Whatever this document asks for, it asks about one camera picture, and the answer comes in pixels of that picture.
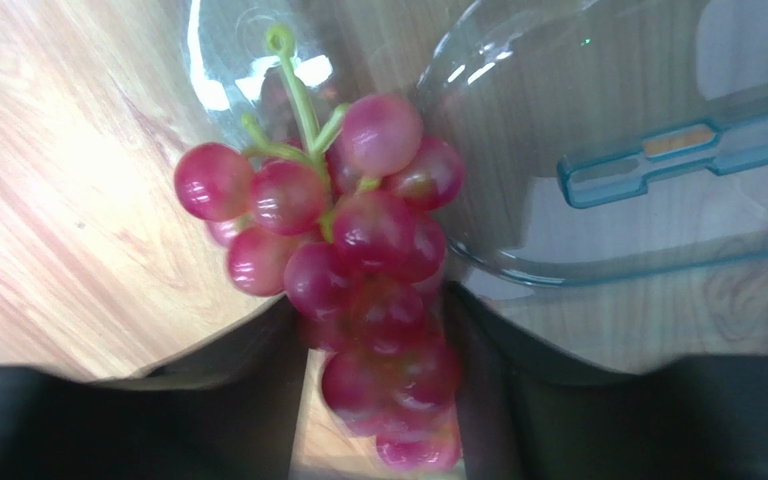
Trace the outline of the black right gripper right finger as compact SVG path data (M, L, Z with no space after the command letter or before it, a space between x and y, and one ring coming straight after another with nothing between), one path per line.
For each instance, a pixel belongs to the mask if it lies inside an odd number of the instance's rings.
M768 356L691 355L643 374L563 351L455 282L457 417L470 479L768 479Z

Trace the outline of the red grape bunch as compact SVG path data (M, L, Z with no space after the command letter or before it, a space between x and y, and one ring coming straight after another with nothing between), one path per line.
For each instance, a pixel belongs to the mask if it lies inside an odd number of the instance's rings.
M320 121L292 30L272 25L265 44L299 138L272 139L245 115L251 144L189 149L176 197L225 247L238 290L282 295L298 312L304 341L326 355L321 398L348 432L372 439L394 470L448 474L462 457L463 367L442 331L447 240L432 212L459 194L464 162L398 94L364 96Z

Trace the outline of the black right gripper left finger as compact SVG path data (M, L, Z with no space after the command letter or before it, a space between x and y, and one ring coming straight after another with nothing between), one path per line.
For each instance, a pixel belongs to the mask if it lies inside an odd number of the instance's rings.
M0 366L0 479L286 479L307 351L279 300L142 377Z

